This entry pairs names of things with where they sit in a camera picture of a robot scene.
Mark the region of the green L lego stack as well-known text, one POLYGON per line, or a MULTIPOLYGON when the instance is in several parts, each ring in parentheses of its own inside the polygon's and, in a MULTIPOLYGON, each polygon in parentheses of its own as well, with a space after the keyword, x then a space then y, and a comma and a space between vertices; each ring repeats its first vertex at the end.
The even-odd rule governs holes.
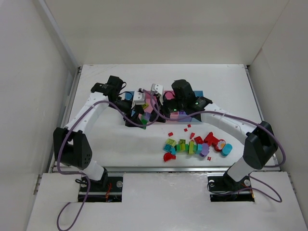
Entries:
POLYGON ((150 122, 151 114, 149 112, 145 112, 141 115, 141 124, 147 125, 150 122))

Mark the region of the lime lego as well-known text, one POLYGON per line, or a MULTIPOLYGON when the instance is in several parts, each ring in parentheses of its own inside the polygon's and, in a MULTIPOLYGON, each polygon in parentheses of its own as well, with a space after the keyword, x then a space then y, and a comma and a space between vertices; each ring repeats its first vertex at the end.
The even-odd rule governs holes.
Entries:
POLYGON ((149 107, 149 105, 148 105, 147 103, 145 103, 145 104, 142 105, 142 108, 143 108, 143 109, 146 109, 147 107, 149 107))

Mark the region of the green lego row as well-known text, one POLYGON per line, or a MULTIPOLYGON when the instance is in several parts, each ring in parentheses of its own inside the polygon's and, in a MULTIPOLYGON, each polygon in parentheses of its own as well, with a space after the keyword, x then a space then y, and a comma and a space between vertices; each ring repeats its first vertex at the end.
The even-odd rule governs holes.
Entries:
POLYGON ((184 152, 186 151, 187 154, 200 154, 203 150, 201 144, 196 144, 194 141, 186 142, 184 139, 180 139, 178 143, 174 146, 176 152, 184 152))

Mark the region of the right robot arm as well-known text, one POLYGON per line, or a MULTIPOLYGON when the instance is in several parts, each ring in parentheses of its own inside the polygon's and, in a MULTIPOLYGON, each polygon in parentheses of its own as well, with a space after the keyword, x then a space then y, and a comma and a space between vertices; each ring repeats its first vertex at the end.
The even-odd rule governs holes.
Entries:
POLYGON ((226 182, 240 182, 254 170, 261 170, 278 150, 271 125, 265 121, 260 124, 228 114, 210 99, 196 96, 190 83, 184 79, 176 80, 171 85, 174 97, 166 99, 164 88, 153 84, 165 117, 176 111, 184 111, 200 122, 213 125, 236 138, 244 145, 243 156, 224 174, 226 182))

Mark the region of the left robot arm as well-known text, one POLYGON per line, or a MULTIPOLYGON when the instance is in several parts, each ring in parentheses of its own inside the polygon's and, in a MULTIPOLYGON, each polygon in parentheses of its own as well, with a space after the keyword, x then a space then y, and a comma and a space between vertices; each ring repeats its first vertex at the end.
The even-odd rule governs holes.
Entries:
POLYGON ((53 132, 54 158, 57 165, 75 167, 86 180, 105 188, 108 184, 108 172, 92 157, 92 150, 87 139, 95 122, 107 108, 116 109, 127 125, 143 127, 137 114, 132 113, 132 100, 120 97, 126 83, 119 77, 110 76, 105 84, 95 83, 90 96, 78 114, 63 128, 53 132))

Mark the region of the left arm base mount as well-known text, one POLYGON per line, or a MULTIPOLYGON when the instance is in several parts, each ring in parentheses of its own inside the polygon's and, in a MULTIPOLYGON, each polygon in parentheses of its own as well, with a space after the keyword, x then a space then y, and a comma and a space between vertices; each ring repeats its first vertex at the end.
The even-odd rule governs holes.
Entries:
MULTIPOLYGON (((75 179, 75 183, 79 184, 79 192, 77 196, 78 202, 83 202, 88 183, 85 177, 75 179)), ((90 180, 90 190, 86 202, 89 203, 118 203, 122 202, 123 177, 111 176, 108 177, 106 185, 100 182, 90 180)))

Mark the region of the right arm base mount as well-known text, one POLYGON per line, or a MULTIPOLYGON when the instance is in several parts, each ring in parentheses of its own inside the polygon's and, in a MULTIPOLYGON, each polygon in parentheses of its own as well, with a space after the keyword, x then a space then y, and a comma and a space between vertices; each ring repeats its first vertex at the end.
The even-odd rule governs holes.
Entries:
POLYGON ((210 192, 211 202, 254 202, 253 192, 250 189, 251 181, 245 176, 235 182, 224 176, 207 177, 207 189, 210 192))

